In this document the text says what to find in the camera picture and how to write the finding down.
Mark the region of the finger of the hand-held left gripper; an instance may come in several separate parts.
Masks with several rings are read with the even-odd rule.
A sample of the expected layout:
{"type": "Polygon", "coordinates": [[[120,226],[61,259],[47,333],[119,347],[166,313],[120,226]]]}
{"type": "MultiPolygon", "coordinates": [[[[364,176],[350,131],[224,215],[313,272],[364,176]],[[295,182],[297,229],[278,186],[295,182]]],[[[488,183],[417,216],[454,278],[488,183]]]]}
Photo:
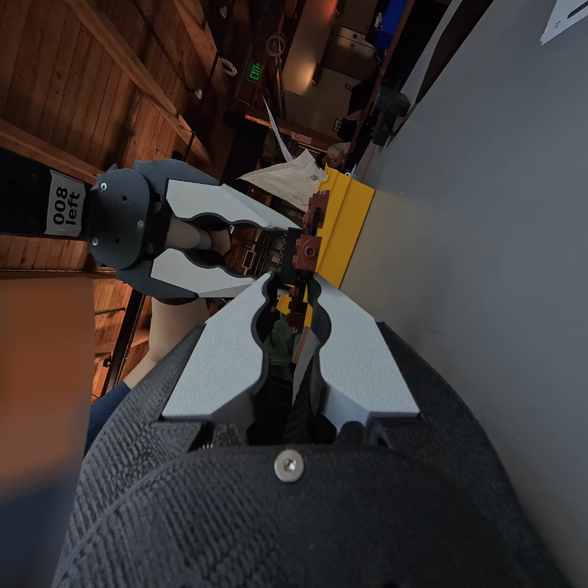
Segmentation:
{"type": "Polygon", "coordinates": [[[169,179],[165,196],[173,216],[185,222],[212,219],[263,231],[298,229],[291,219],[227,185],[169,179]]]}
{"type": "Polygon", "coordinates": [[[204,298],[235,298],[257,280],[255,276],[230,272],[225,266],[204,266],[173,248],[155,258],[150,276],[204,298]]]}

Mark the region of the person's dark blue clothing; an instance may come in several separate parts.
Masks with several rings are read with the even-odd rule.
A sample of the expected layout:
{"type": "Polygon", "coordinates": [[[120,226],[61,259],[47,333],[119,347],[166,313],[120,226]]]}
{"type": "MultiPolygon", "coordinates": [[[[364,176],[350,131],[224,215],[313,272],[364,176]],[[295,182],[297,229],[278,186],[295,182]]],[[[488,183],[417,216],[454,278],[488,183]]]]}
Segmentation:
{"type": "Polygon", "coordinates": [[[120,403],[130,392],[129,386],[121,381],[114,386],[108,393],[95,401],[90,410],[89,424],[86,435],[84,455],[87,454],[92,443],[98,436],[100,430],[109,420],[120,403]]]}

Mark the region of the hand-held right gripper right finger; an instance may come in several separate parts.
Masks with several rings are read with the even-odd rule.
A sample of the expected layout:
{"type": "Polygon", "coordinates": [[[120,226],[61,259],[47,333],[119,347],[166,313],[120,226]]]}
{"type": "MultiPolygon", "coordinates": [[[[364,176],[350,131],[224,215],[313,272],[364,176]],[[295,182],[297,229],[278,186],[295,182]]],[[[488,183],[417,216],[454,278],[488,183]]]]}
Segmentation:
{"type": "Polygon", "coordinates": [[[417,417],[420,410],[372,315],[320,275],[308,284],[313,352],[311,407],[335,427],[417,417]]]}

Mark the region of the black bulky device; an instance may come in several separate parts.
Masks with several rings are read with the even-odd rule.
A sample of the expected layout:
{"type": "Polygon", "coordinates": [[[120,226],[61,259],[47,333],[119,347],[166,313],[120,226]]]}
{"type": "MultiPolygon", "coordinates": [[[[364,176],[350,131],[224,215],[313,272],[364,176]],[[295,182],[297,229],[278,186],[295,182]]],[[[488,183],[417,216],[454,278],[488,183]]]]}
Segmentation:
{"type": "Polygon", "coordinates": [[[393,134],[396,120],[398,117],[406,116],[411,102],[402,92],[379,85],[373,106],[378,113],[378,119],[372,132],[371,142],[376,146],[385,146],[388,138],[393,134]]]}

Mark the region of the brown and dark brick model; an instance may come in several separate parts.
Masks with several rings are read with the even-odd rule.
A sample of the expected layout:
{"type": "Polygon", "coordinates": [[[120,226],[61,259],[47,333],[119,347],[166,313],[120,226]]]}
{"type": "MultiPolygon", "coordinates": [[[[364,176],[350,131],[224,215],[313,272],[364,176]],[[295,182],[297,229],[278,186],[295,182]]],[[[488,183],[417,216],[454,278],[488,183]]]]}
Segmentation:
{"type": "Polygon", "coordinates": [[[287,324],[292,334],[304,329],[307,284],[316,272],[322,238],[318,230],[325,221],[330,191],[320,190],[309,200],[301,229],[288,229],[283,238],[283,256],[278,271],[280,283],[290,297],[287,324]]]}

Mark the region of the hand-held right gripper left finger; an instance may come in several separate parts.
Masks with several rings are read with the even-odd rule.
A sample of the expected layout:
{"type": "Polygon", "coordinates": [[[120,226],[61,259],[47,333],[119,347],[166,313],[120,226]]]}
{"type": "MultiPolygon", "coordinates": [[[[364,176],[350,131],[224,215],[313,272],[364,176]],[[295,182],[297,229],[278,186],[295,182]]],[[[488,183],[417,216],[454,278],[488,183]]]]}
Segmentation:
{"type": "Polygon", "coordinates": [[[263,344],[275,305],[276,274],[267,273],[206,322],[162,412],[165,420],[254,422],[254,396],[268,377],[263,344]]]}

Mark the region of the white paper strip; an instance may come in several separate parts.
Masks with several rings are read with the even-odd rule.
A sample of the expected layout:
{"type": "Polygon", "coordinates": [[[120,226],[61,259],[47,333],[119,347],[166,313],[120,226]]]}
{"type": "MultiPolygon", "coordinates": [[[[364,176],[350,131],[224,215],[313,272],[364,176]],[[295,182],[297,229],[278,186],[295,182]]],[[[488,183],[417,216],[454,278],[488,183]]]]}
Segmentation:
{"type": "Polygon", "coordinates": [[[263,99],[263,103],[265,104],[266,111],[267,111],[267,114],[269,117],[270,126],[276,136],[276,140],[277,140],[277,143],[281,149],[282,155],[283,155],[286,162],[291,162],[291,161],[293,161],[294,157],[292,156],[292,154],[290,153],[290,151],[288,150],[288,148],[286,147],[286,145],[283,141],[279,127],[275,121],[275,118],[273,117],[273,114],[270,110],[270,107],[268,106],[267,101],[265,100],[265,98],[263,96],[262,96],[262,99],[263,99]]]}

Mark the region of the grey desk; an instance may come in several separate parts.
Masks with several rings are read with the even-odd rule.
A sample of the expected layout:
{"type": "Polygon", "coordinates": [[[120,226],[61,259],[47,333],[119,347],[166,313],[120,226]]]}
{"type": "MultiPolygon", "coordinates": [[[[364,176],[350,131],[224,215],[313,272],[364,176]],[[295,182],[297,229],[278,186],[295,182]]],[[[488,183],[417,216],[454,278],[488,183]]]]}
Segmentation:
{"type": "Polygon", "coordinates": [[[587,587],[587,1],[493,1],[357,173],[342,291],[467,403],[587,587]]]}

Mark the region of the blue plastic crate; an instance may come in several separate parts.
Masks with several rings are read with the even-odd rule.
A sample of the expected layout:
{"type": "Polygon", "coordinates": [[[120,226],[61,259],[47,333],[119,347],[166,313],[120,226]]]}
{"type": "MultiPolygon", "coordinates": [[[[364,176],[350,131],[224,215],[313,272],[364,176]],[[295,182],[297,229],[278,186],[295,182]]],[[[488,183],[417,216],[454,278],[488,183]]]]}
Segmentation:
{"type": "Polygon", "coordinates": [[[377,49],[387,49],[396,33],[407,1],[378,1],[374,12],[371,44],[377,49]]]}

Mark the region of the grey side table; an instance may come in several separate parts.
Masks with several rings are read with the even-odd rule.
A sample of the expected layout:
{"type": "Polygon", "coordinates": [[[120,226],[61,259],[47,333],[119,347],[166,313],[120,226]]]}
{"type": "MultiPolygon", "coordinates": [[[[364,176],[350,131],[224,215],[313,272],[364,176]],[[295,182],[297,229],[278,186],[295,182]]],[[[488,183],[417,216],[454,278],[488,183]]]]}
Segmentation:
{"type": "Polygon", "coordinates": [[[401,92],[420,102],[465,42],[492,1],[451,1],[401,92]]]}

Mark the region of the yellow plastic bin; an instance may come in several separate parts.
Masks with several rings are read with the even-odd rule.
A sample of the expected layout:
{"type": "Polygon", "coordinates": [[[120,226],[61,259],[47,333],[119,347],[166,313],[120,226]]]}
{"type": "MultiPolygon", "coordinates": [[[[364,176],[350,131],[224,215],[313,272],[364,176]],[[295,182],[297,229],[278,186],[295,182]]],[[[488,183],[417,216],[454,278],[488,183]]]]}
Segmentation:
{"type": "MultiPolygon", "coordinates": [[[[321,276],[333,287],[340,289],[375,190],[329,166],[325,172],[328,178],[320,184],[319,191],[329,190],[330,196],[325,221],[318,230],[322,242],[315,276],[321,276]]],[[[278,297],[277,309],[287,317],[290,297],[286,290],[285,294],[278,297]]],[[[310,327],[312,321],[307,289],[304,301],[307,302],[305,328],[310,327]]]]}

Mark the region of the person's left hand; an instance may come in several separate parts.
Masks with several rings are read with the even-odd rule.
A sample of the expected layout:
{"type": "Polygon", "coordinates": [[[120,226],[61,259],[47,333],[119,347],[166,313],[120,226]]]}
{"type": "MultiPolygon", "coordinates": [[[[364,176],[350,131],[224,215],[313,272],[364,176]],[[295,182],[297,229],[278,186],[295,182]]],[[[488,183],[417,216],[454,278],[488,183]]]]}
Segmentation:
{"type": "Polygon", "coordinates": [[[201,230],[201,249],[225,255],[231,248],[231,236],[227,229],[201,230]]]}

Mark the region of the white paper bag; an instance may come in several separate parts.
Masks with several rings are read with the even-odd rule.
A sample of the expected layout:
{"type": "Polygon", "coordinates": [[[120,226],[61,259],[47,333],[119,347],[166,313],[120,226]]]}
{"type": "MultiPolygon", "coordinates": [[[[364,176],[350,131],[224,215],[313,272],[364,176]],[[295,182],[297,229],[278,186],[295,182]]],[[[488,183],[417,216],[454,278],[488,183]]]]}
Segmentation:
{"type": "Polygon", "coordinates": [[[310,198],[327,178],[327,173],[305,149],[289,162],[246,173],[239,180],[247,181],[306,212],[310,198]]]}

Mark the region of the black box with white label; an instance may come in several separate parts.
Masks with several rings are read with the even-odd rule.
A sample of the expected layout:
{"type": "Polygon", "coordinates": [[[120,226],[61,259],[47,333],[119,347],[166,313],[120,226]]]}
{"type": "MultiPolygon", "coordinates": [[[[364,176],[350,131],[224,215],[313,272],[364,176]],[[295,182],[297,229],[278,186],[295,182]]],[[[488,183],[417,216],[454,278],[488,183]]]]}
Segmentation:
{"type": "MultiPolygon", "coordinates": [[[[340,121],[339,128],[337,130],[337,136],[341,140],[341,142],[351,142],[353,137],[355,136],[355,132],[359,126],[359,121],[357,120],[350,120],[350,119],[343,119],[340,121]]],[[[357,136],[357,141],[363,141],[367,138],[368,141],[371,140],[371,126],[369,119],[367,119],[363,125],[361,125],[361,129],[357,136]]]]}

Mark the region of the person's left forearm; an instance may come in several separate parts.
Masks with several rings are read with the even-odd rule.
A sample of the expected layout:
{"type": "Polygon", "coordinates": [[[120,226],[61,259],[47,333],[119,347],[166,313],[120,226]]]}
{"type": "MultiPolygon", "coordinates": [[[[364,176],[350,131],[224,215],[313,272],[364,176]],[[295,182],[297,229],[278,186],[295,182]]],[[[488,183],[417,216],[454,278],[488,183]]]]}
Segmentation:
{"type": "Polygon", "coordinates": [[[135,387],[195,327],[209,319],[204,298],[182,305],[168,305],[152,299],[149,350],[138,365],[124,378],[130,389],[135,387]]]}

